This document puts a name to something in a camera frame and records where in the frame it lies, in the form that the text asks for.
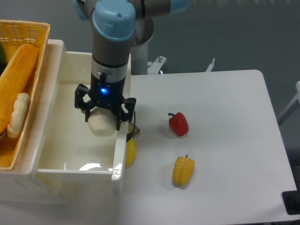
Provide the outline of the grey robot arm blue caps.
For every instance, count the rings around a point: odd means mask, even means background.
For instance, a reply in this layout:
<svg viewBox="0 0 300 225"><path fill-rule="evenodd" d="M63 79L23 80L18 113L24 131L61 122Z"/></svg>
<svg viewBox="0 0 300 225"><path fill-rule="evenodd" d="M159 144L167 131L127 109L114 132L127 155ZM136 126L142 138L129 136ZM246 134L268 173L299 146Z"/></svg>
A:
<svg viewBox="0 0 300 225"><path fill-rule="evenodd" d="M174 14L189 6L188 0L75 0L78 16L90 22L92 63L90 87L79 84L75 108L87 121L95 107L109 110L116 120L131 122L136 99L124 98L123 90L136 21Z"/></svg>

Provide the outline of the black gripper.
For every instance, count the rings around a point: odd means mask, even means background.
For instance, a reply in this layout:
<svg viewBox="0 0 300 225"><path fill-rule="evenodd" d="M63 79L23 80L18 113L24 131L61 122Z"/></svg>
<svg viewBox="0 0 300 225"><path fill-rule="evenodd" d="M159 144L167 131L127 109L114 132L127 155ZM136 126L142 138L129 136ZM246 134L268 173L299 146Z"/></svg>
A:
<svg viewBox="0 0 300 225"><path fill-rule="evenodd" d="M75 90L75 108L80 109L85 115L85 122L95 106L110 110L116 114L116 130L120 130L122 122L131 122L135 113L136 98L123 97L125 78L117 82L101 83L101 80L91 74L90 89L84 84L79 84ZM88 96L89 101L85 102L84 97Z"/></svg>

